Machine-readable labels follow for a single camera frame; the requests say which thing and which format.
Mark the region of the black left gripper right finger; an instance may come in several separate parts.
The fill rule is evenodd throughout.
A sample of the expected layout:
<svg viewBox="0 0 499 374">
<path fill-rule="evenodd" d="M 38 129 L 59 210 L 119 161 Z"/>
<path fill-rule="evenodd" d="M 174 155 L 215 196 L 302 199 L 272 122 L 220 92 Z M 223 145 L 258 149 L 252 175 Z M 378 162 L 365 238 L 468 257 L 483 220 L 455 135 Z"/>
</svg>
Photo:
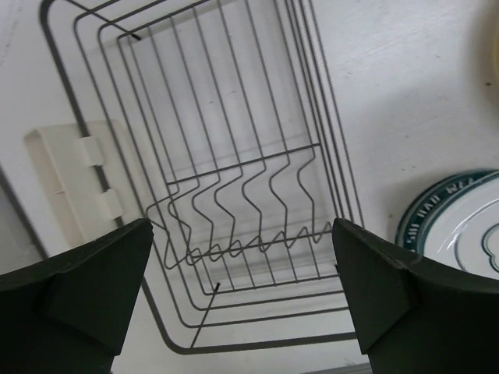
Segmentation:
<svg viewBox="0 0 499 374">
<path fill-rule="evenodd" d="M 498 282 L 335 219 L 338 274 L 375 373 L 496 373 Z"/>
</svg>

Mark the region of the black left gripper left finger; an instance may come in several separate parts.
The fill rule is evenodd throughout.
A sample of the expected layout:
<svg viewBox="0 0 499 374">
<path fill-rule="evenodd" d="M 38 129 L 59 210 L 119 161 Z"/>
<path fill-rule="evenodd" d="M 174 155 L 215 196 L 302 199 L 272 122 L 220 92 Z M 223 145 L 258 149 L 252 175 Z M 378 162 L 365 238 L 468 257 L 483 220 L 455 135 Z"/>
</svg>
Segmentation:
<svg viewBox="0 0 499 374">
<path fill-rule="evenodd" d="M 137 219 L 1 276 L 3 373 L 109 373 L 129 329 L 153 228 Z"/>
</svg>

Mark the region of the white bowl green band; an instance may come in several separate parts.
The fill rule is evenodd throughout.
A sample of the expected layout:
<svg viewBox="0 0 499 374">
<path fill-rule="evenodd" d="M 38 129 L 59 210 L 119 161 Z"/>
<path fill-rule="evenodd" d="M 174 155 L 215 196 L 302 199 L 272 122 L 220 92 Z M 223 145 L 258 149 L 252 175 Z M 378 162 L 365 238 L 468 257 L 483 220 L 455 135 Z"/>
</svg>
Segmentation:
<svg viewBox="0 0 499 374">
<path fill-rule="evenodd" d="M 462 171 L 434 183 L 421 192 L 402 215 L 395 232 L 395 244 L 415 252 L 419 228 L 426 217 L 457 192 L 494 172 L 496 170 L 491 168 Z"/>
</svg>

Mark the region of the cream white plate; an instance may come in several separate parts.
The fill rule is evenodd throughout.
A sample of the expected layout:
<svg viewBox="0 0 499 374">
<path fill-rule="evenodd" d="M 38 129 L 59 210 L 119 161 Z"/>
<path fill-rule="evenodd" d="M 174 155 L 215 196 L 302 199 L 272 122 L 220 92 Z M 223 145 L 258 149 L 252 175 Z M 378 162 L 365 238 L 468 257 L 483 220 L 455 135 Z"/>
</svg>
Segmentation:
<svg viewBox="0 0 499 374">
<path fill-rule="evenodd" d="M 498 109 L 498 1 L 480 1 L 470 46 L 480 95 Z"/>
</svg>

